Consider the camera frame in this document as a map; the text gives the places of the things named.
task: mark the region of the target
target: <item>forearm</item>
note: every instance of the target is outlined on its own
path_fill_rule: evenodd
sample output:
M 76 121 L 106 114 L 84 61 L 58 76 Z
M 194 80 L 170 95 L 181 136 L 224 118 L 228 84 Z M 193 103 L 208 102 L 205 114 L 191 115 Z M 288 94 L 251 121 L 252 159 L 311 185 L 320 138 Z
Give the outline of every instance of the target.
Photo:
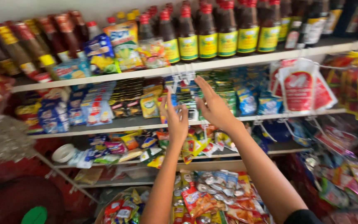
M 228 134 L 276 223 L 284 223 L 296 210 L 307 209 L 290 182 L 248 134 L 242 123 L 236 123 L 235 128 L 232 128 Z
M 171 212 L 173 184 L 181 144 L 170 144 L 167 154 L 162 162 L 152 192 L 147 201 L 141 224 L 168 223 Z

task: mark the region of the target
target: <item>hand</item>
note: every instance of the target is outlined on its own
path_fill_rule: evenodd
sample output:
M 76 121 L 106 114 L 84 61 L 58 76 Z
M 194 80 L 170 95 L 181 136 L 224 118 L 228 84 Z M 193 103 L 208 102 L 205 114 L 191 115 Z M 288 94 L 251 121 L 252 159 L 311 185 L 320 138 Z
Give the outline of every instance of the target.
M 160 114 L 164 115 L 168 121 L 169 144 L 179 144 L 180 148 L 182 148 L 189 131 L 189 118 L 186 105 L 179 105 L 174 108 L 171 101 L 171 93 L 168 91 L 167 96 L 161 101 Z
M 226 106 L 225 101 L 215 93 L 212 87 L 200 76 L 197 76 L 194 81 L 201 88 L 204 98 L 196 97 L 197 108 L 201 110 L 201 114 L 211 124 L 221 128 L 224 131 L 229 131 L 237 123 L 241 123 L 234 117 L 230 109 Z

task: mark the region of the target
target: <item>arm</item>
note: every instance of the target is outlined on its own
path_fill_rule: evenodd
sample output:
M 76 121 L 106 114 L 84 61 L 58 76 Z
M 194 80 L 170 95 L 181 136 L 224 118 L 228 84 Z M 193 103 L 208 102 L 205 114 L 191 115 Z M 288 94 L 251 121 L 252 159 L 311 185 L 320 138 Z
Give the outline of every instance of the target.
M 172 106 L 171 94 L 168 93 L 161 102 L 160 114 L 164 115 L 168 121 L 169 146 L 154 182 L 149 201 L 144 208 L 140 224 L 169 223 L 176 165 L 189 129 L 186 106 L 181 105 L 178 109 L 181 109 L 181 112 L 176 114 L 175 108 Z
M 204 100 L 196 99 L 202 115 L 230 136 L 259 195 L 275 221 L 278 224 L 284 223 L 294 211 L 307 209 L 290 182 L 252 139 L 243 123 L 233 116 L 223 99 L 203 78 L 197 77 L 195 82 L 205 96 Z

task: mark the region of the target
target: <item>human arm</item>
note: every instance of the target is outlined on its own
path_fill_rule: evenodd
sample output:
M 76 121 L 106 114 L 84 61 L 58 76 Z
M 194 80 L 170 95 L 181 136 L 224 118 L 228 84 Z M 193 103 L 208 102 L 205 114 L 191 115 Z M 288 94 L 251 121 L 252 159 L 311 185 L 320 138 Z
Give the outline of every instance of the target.
M 140 224 L 169 223 L 176 165 L 189 129 L 186 106 L 180 105 L 178 109 L 181 109 L 179 114 L 172 106 L 171 94 L 168 93 L 167 97 L 161 102 L 160 114 L 164 115 L 168 121 L 169 146 L 161 169 L 154 181 Z
M 276 223 L 282 224 L 293 212 L 307 209 L 302 198 L 253 140 L 243 123 L 233 116 L 223 99 L 203 78 L 197 77 L 195 82 L 201 88 L 207 103 L 205 105 L 203 99 L 196 99 L 203 117 L 230 136 L 259 195 Z

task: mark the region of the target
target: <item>black sleeve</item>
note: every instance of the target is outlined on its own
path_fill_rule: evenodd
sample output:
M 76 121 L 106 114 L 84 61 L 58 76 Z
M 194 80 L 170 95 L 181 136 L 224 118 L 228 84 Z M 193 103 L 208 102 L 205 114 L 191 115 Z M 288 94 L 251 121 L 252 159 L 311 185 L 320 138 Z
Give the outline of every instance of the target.
M 316 217 L 316 215 L 308 210 L 301 209 L 293 212 L 288 218 L 285 220 L 284 224 L 323 224 L 320 219 Z

